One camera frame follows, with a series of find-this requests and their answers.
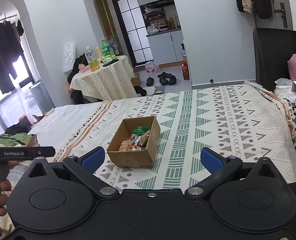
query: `white bedsheet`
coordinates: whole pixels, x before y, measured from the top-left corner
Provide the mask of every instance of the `white bedsheet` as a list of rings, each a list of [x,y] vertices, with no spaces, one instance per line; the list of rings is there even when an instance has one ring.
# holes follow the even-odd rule
[[[57,107],[37,123],[29,134],[37,135],[40,146],[53,146],[57,152],[101,104],[102,102]]]

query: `red bottle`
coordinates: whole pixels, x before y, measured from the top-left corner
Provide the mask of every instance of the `red bottle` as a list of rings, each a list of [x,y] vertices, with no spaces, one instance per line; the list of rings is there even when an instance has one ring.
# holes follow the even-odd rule
[[[183,71],[184,80],[190,80],[189,69],[186,61],[184,61],[183,64],[181,65],[181,69]]]

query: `round table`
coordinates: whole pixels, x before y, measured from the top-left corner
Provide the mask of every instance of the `round table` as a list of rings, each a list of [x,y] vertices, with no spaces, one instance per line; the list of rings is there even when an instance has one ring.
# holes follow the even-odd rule
[[[134,98],[136,91],[131,83],[134,70],[129,64],[127,56],[117,57],[119,61],[94,72],[77,73],[70,84],[70,88],[80,90],[84,96],[101,100],[118,100]]]

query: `geometric pattern blanket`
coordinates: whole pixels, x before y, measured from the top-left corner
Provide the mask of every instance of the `geometric pattern blanket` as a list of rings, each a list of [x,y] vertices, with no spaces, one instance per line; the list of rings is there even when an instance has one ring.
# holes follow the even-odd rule
[[[245,162],[269,157],[288,183],[296,181],[296,151],[285,118],[247,84],[104,102],[55,160],[82,156],[97,146],[107,149],[124,118],[150,115],[157,117],[161,128],[154,167],[119,168],[106,154],[95,173],[119,191],[186,190],[210,175],[200,163],[200,151],[206,146]]]

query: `door handle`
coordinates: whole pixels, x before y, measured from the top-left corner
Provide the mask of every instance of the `door handle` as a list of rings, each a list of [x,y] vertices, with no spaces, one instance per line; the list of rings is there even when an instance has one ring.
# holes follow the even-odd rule
[[[283,27],[287,29],[288,28],[287,15],[286,15],[286,10],[284,8],[283,2],[280,3],[280,8],[281,8],[280,10],[274,10],[273,12],[274,13],[281,13],[281,18],[283,20]]]

